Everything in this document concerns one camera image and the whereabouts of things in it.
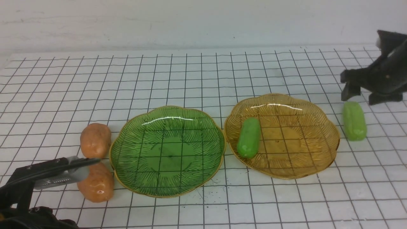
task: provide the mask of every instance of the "plate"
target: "plate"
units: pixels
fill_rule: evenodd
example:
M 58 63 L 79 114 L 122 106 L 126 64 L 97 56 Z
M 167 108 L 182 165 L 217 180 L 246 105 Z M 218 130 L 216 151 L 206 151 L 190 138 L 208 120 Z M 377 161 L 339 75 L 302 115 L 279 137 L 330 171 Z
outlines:
M 158 198 L 188 193 L 219 170 L 226 141 L 206 113 L 165 106 L 128 121 L 110 148 L 110 163 L 127 189 Z
M 242 123 L 260 121 L 261 137 L 255 157 L 237 152 Z M 288 95 L 267 94 L 239 102 L 225 121 L 232 152 L 246 166 L 272 177 L 296 179 L 320 172 L 335 160 L 339 132 L 315 104 Z

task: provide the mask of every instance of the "gold plate rim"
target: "gold plate rim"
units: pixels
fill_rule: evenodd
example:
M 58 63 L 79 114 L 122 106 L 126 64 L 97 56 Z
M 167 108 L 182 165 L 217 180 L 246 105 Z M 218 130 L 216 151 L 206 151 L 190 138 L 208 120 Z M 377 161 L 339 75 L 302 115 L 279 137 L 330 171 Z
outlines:
M 266 171 L 262 171 L 262 170 L 256 169 L 255 167 L 253 167 L 253 166 L 251 166 L 250 164 L 248 164 L 248 163 L 246 163 L 245 161 L 243 161 L 243 160 L 239 157 L 238 153 L 233 150 L 231 143 L 228 141 L 228 135 L 227 135 L 227 132 L 226 132 L 226 124 L 228 123 L 228 119 L 229 119 L 229 117 L 230 117 L 230 115 L 228 115 L 228 117 L 227 117 L 226 120 L 225 120 L 225 123 L 223 124 L 223 134 L 224 134 L 224 136 L 226 137 L 226 141 L 228 142 L 229 148 L 230 148 L 230 150 L 232 151 L 232 153 L 235 155 L 235 157 L 236 157 L 241 163 L 243 163 L 244 165 L 246 165 L 247 167 L 249 167 L 249 168 L 251 168 L 251 169 L 253 169 L 253 170 L 256 170 L 256 171 L 258 171 L 258 172 L 260 172 L 260 173 L 266 174 L 266 175 L 268 175 L 268 176 L 270 176 L 270 177 L 274 177 L 274 178 L 278 178 L 278 179 L 284 179 L 284 180 L 293 180 L 293 179 L 304 178 L 304 177 L 307 177 L 307 176 L 316 174 L 316 173 L 318 173 L 318 172 L 324 171 L 325 169 L 329 168 L 329 167 L 332 165 L 332 163 L 335 161 L 335 159 L 336 159 L 337 150 L 338 150 L 338 147 L 339 147 L 339 143 L 340 143 L 340 140 L 341 140 L 341 136 L 340 136 L 339 130 L 337 129 L 337 127 L 335 126 L 335 124 L 334 124 L 331 120 L 328 119 L 328 117 L 326 116 L 325 112 L 324 112 L 319 106 L 317 106 L 317 105 L 315 105 L 315 104 L 313 104 L 313 103 L 311 103 L 311 102 L 309 102 L 309 101 L 307 101 L 307 100 L 297 99 L 297 98 L 291 97 L 291 96 L 289 96 L 289 95 L 280 94 L 280 93 L 269 93 L 269 94 L 265 94 L 265 95 L 261 95 L 261 96 L 257 96 L 257 97 L 247 98 L 247 99 L 244 99 L 244 100 L 238 102 L 238 103 L 232 108 L 232 111 L 231 111 L 230 113 L 232 113 L 233 110 L 234 110 L 240 103 L 243 103 L 244 101 L 252 100 L 252 99 L 259 99 L 259 98 L 261 98 L 261 97 L 267 97 L 267 96 L 289 97 L 289 98 L 294 99 L 295 101 L 301 101 L 301 102 L 303 102 L 303 103 L 310 104 L 310 105 L 316 107 L 319 111 L 321 111 L 321 112 L 325 115 L 326 120 L 329 121 L 329 124 L 330 124 L 331 126 L 333 126 L 334 129 L 336 130 L 335 133 L 336 133 L 336 136 L 337 136 L 337 138 L 338 138 L 338 144 L 337 144 L 337 146 L 336 146 L 336 148 L 335 148 L 335 155 L 333 156 L 332 161 L 328 164 L 328 166 L 324 167 L 324 169 L 322 169 L 322 170 L 320 170 L 320 171 L 317 171 L 317 172 L 314 172 L 314 173 L 309 173 L 309 174 L 304 174 L 303 176 L 296 176 L 296 177 L 279 176 L 279 175 L 275 175 L 275 174 L 273 174 L 273 173 L 271 173 L 271 172 L 266 172 Z

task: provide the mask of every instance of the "white table surface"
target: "white table surface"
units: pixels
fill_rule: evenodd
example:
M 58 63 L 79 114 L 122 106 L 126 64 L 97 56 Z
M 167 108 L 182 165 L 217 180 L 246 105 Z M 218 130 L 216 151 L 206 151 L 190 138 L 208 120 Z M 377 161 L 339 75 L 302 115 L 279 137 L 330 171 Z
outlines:
M 114 139 L 128 119 L 177 105 L 223 126 L 238 101 L 277 92 L 317 104 L 337 125 L 341 143 L 326 170 L 274 179 L 228 149 L 215 177 L 181 197 L 146 197 L 116 182 L 114 197 L 96 204 L 72 184 L 35 191 L 32 206 L 85 228 L 403 228 L 407 101 L 368 106 L 364 91 L 352 100 L 365 111 L 368 138 L 348 142 L 342 131 L 339 74 L 379 54 L 374 46 L 313 46 L 13 55 L 0 70 L 0 185 L 15 168 L 82 156 L 79 135 L 89 123 L 107 124 Z

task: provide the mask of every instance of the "toy cucumber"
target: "toy cucumber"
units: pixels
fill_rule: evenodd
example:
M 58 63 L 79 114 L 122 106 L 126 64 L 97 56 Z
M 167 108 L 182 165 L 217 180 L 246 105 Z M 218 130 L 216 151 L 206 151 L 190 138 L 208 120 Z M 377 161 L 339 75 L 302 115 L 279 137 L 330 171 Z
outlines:
M 361 141 L 367 133 L 365 115 L 357 102 L 345 102 L 342 117 L 344 119 L 345 135 L 350 141 Z
M 260 134 L 260 122 L 257 118 L 248 118 L 243 122 L 237 143 L 237 152 L 241 157 L 252 158 L 257 154 Z

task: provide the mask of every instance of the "green plate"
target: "green plate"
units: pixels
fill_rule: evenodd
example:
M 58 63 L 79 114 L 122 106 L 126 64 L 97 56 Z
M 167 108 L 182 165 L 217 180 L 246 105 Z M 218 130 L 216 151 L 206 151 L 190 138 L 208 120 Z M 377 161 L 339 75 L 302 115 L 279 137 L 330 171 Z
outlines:
M 222 164 L 225 147 L 222 130 L 208 114 L 165 106 L 128 121 L 109 157 L 124 187 L 165 198 L 210 180 Z

